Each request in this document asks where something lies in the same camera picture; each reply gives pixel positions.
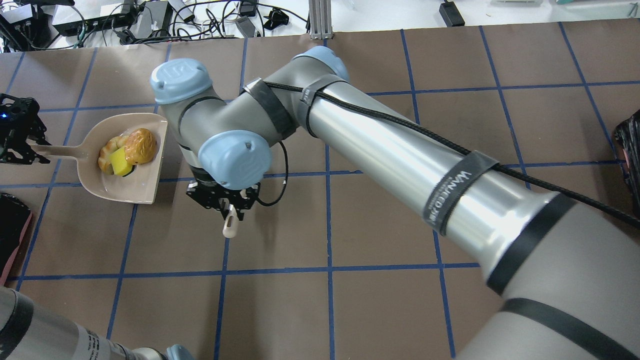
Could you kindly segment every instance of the beige dustpan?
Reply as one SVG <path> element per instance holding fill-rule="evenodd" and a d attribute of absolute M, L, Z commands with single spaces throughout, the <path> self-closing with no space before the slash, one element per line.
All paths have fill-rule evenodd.
<path fill-rule="evenodd" d="M 140 127 L 148 129 L 156 137 L 158 152 L 155 158 L 149 163 L 136 166 L 125 177 L 103 173 L 97 164 L 100 149 L 112 137 L 132 133 Z M 80 183 L 95 196 L 113 201 L 153 204 L 160 178 L 166 128 L 166 119 L 158 114 L 122 114 L 99 122 L 78 146 L 31 145 L 31 148 L 42 154 L 74 158 L 77 161 Z"/>

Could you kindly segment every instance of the silver robot arm segment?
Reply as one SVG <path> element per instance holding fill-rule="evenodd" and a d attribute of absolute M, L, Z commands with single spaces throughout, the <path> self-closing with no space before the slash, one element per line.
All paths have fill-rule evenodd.
<path fill-rule="evenodd" d="M 487 170 L 486 156 L 463 157 L 406 127 L 316 97 L 322 91 L 403 118 L 351 86 L 330 49 L 296 56 L 229 104 L 215 99 L 195 60 L 161 65 L 151 84 L 190 151 L 196 180 L 204 173 L 229 191 L 255 188 L 270 166 L 268 147 L 301 126 L 476 258 L 506 303 L 458 358 L 638 359 L 640 247 L 591 208 Z M 488 166 L 478 168 L 483 161 Z M 472 168 L 481 171 L 465 187 Z M 457 186 L 464 190 L 454 195 Z M 444 221 L 436 220 L 439 210 Z"/>

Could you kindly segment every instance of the power adapter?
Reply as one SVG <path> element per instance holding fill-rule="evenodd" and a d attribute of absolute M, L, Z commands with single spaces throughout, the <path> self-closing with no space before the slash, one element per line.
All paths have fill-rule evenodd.
<path fill-rule="evenodd" d="M 444 3 L 440 4 L 440 15 L 448 28 L 465 25 L 465 19 L 462 19 L 462 15 L 453 1 L 444 0 Z"/>

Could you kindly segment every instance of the black cable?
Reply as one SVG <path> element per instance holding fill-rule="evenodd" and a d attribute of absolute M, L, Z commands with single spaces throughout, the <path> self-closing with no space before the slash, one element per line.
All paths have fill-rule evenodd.
<path fill-rule="evenodd" d="M 264 33 L 264 19 L 262 18 L 262 14 L 260 13 L 258 6 L 255 7 L 255 12 L 258 14 L 258 19 L 260 19 L 260 25 L 262 26 L 262 34 L 260 36 L 264 37 L 266 36 Z"/>
<path fill-rule="evenodd" d="M 82 22 L 82 32 L 80 33 L 78 42 L 76 42 L 75 44 L 75 47 L 77 47 L 82 42 L 82 38 L 84 38 L 87 35 L 88 25 L 86 23 L 86 20 L 84 19 L 84 16 L 82 16 L 82 13 L 80 12 L 80 10 L 78 10 L 75 6 L 71 6 L 71 9 L 73 9 L 73 11 L 75 11 L 78 14 L 78 16 L 80 16 L 80 21 Z"/>
<path fill-rule="evenodd" d="M 68 45 L 68 46 L 63 46 L 63 47 L 54 47 L 54 48 L 50 48 L 49 46 L 51 46 L 51 44 L 54 43 L 54 41 L 56 41 L 56 39 L 58 37 L 60 37 L 60 34 L 57 34 L 56 37 L 53 38 L 53 40 L 51 40 L 48 44 L 47 47 L 37 47 L 36 45 L 33 44 L 33 42 L 31 41 L 31 39 L 29 39 L 25 34 L 23 34 L 22 32 L 20 32 L 20 34 L 22 36 L 24 36 L 24 38 L 27 40 L 27 43 L 29 44 L 29 46 L 31 46 L 33 49 L 36 50 L 64 50 L 64 49 L 71 49 L 72 47 L 83 47 L 84 43 L 87 41 L 87 39 L 89 38 L 89 35 L 95 33 L 95 29 L 91 30 L 89 32 L 89 34 L 85 35 L 83 37 L 83 39 L 80 42 L 76 42 L 75 44 L 72 45 Z"/>
<path fill-rule="evenodd" d="M 282 10 L 282 11 L 284 11 L 284 12 L 288 12 L 288 13 L 290 13 L 291 15 L 293 15 L 293 16 L 295 16 L 295 17 L 297 17 L 298 19 L 300 19 L 300 20 L 304 21 L 304 22 L 305 22 L 305 24 L 308 22 L 308 20 L 307 20 L 307 19 L 303 18 L 302 16 L 298 15 L 297 13 L 294 13 L 294 12 L 292 12 L 291 10 L 283 9 L 283 8 L 281 8 L 281 7 L 279 7 L 279 6 L 273 6 L 273 5 L 267 5 L 267 4 L 260 4 L 260 3 L 257 3 L 257 5 L 259 5 L 259 6 L 265 6 L 265 7 L 267 7 L 267 8 L 272 8 L 272 9 L 279 9 L 279 10 Z"/>
<path fill-rule="evenodd" d="M 104 25 L 109 22 L 109 18 L 113 16 L 113 12 L 116 11 L 119 7 L 126 5 L 126 3 L 122 3 L 116 7 L 114 7 L 111 11 L 111 13 L 109 13 L 109 15 L 104 19 L 104 22 L 102 23 L 102 26 L 100 27 L 100 31 L 102 32 L 102 40 L 104 41 L 104 46 L 108 46 L 107 45 L 107 39 L 104 37 Z M 113 29 L 113 22 L 116 19 L 111 19 L 111 30 L 115 32 L 115 30 Z"/>
<path fill-rule="evenodd" d="M 151 11 L 151 9 L 147 8 L 146 4 L 148 2 L 149 1 L 147 0 L 144 3 L 140 4 L 140 6 L 138 7 L 138 10 L 140 10 L 140 7 L 142 7 L 142 12 L 143 13 L 145 12 L 145 10 L 149 11 L 149 19 L 151 20 L 151 31 L 150 31 L 148 37 L 151 37 L 151 34 L 153 34 L 153 32 L 154 32 L 154 13 Z"/>
<path fill-rule="evenodd" d="M 223 15 L 223 17 L 224 17 L 224 16 L 225 16 L 225 12 L 226 12 L 226 10 L 227 10 L 227 6 L 229 5 L 229 3 L 231 3 L 231 2 L 236 2 L 236 1 L 242 1 L 242 0 L 210 0 L 210 1 L 202 1 L 201 3 L 194 3 L 194 4 L 185 5 L 185 6 L 183 6 L 182 8 L 180 8 L 178 11 L 176 11 L 176 12 L 175 12 L 175 15 L 174 15 L 174 17 L 173 17 L 173 21 L 175 22 L 175 20 L 176 20 L 176 19 L 177 19 L 177 17 L 178 17 L 178 14 L 179 14 L 181 11 L 183 11 L 184 9 L 186 9 L 186 8 L 190 8 L 190 7 L 192 7 L 192 6 L 196 6 L 196 5 L 206 5 L 206 4 L 216 4 L 216 3 L 225 3 L 225 2 L 226 2 L 225 6 L 224 6 L 224 7 L 223 7 L 223 9 L 222 9 L 222 15 Z M 268 4 L 256 3 L 256 5 L 259 5 L 259 6 L 265 6 L 265 7 L 267 7 L 267 8 L 277 8 L 277 9 L 280 9 L 280 10 L 282 10 L 282 11 L 284 11 L 284 12 L 288 12 L 288 13 L 290 13 L 290 14 L 294 15 L 295 17 L 299 18 L 300 20 L 304 21 L 304 22 L 305 22 L 305 24 L 307 23 L 307 20 L 306 20 L 305 18 L 303 18 L 302 16 L 298 15 L 297 13 L 292 12 L 291 10 L 283 9 L 283 8 L 281 8 L 281 7 L 279 7 L 279 6 L 273 6 L 273 5 L 268 5 Z M 223 32 L 225 32 L 225 23 L 224 23 L 224 21 L 222 22 L 222 31 L 223 31 Z"/>
<path fill-rule="evenodd" d="M 276 89 L 281 89 L 281 90 L 288 90 L 288 91 L 293 91 L 293 92 L 302 92 L 302 88 L 297 87 L 297 86 L 290 86 L 290 85 L 284 85 L 284 84 L 278 84 L 278 83 L 270 83 L 270 82 L 266 82 L 267 85 L 269 85 L 269 87 L 272 88 L 276 88 Z M 330 101 L 342 108 L 345 108 L 347 110 L 351 110 L 357 113 L 360 113 L 362 115 L 367 115 L 369 117 L 375 117 L 378 119 L 383 119 L 383 120 L 387 120 L 389 122 L 393 122 L 394 124 L 400 125 L 400 126 L 404 126 L 404 127 L 408 127 L 411 130 L 414 130 L 422 135 L 425 135 L 439 143 L 441 143 L 442 145 L 445 145 L 446 147 L 462 154 L 462 155 L 467 155 L 469 154 L 471 151 L 464 148 L 463 146 L 460 146 L 422 126 L 419 126 L 413 122 L 407 121 L 405 119 L 399 118 L 399 117 L 395 117 L 393 115 L 389 115 L 387 113 L 383 113 L 380 111 L 376 111 L 376 110 L 372 110 L 372 109 L 367 109 L 367 108 L 363 108 L 361 106 L 358 105 L 354 105 L 354 104 L 350 104 L 346 101 L 340 100 L 336 97 L 333 97 L 331 95 L 328 95 L 327 93 L 324 92 L 318 92 L 317 96 L 325 99 L 327 101 Z M 552 183 L 548 183 L 544 180 L 540 180 L 540 179 L 536 179 L 533 176 L 529 176 L 529 175 L 525 175 L 521 172 L 517 172 L 515 170 L 512 170 L 510 168 L 505 167 L 504 165 L 496 164 L 492 167 L 493 170 L 496 170 L 498 172 L 502 172 L 503 174 L 509 175 L 511 177 L 514 177 L 516 179 L 522 180 L 522 181 L 526 181 L 528 183 L 531 183 L 533 185 L 539 186 L 541 188 L 553 191 L 553 192 L 559 192 L 559 193 L 563 193 L 566 196 L 577 200 L 579 202 L 582 202 L 584 204 L 587 204 L 593 208 L 596 208 L 604 213 L 607 213 L 609 215 L 611 215 L 614 218 L 617 218 L 618 220 L 621 220 L 623 222 L 626 222 L 629 225 L 632 225 L 638 229 L 640 229 L 640 220 L 632 217 L 631 215 L 628 215 L 612 206 L 603 204 L 597 200 L 594 200 L 588 196 L 585 196 L 583 194 L 577 193 L 577 192 L 573 192 L 569 189 L 563 188 L 561 186 L 558 185 L 554 185 Z"/>
<path fill-rule="evenodd" d="M 185 37 L 189 37 L 189 38 L 191 37 L 191 35 L 189 34 L 189 32 L 188 32 L 188 31 L 186 31 L 186 30 L 185 30 L 185 29 L 183 29 L 183 28 L 179 28 L 179 29 L 178 29 L 178 31 L 177 31 L 177 33 L 178 33 L 178 37 L 181 37 L 181 36 L 180 36 L 180 30 L 182 30 L 182 31 L 184 31 L 185 33 L 187 33 L 187 35 L 186 35 Z"/>
<path fill-rule="evenodd" d="M 287 148 L 284 146 L 284 143 L 283 142 L 278 142 L 278 143 L 282 147 L 282 154 L 284 154 L 285 170 L 284 170 L 284 181 L 282 182 L 282 190 L 280 190 L 280 195 L 278 195 L 278 197 L 272 202 L 264 202 L 263 200 L 260 200 L 260 197 L 258 197 L 256 201 L 258 202 L 258 204 L 262 206 L 274 206 L 275 204 L 278 204 L 278 202 L 280 202 L 280 200 L 282 199 L 282 196 L 284 195 L 284 191 L 287 189 L 287 183 L 289 182 L 289 155 L 287 155 Z"/>
<path fill-rule="evenodd" d="M 222 31 L 220 31 L 220 23 L 218 22 L 218 20 L 216 19 L 216 16 L 213 15 L 213 13 L 211 12 L 211 10 L 209 10 L 209 8 L 207 8 L 205 10 L 207 17 L 209 18 L 209 20 L 211 20 L 213 26 L 216 27 L 216 30 L 218 31 L 218 33 L 220 34 L 221 37 L 225 37 L 224 34 L 222 33 Z M 209 28 L 209 31 L 211 32 L 211 37 L 213 37 L 213 32 L 211 31 L 211 27 Z"/>

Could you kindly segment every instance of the metal post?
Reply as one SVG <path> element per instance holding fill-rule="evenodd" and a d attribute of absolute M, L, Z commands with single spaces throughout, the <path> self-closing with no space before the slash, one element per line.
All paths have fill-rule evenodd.
<path fill-rule="evenodd" d="M 331 0 L 309 0 L 309 33 L 312 39 L 333 38 Z"/>

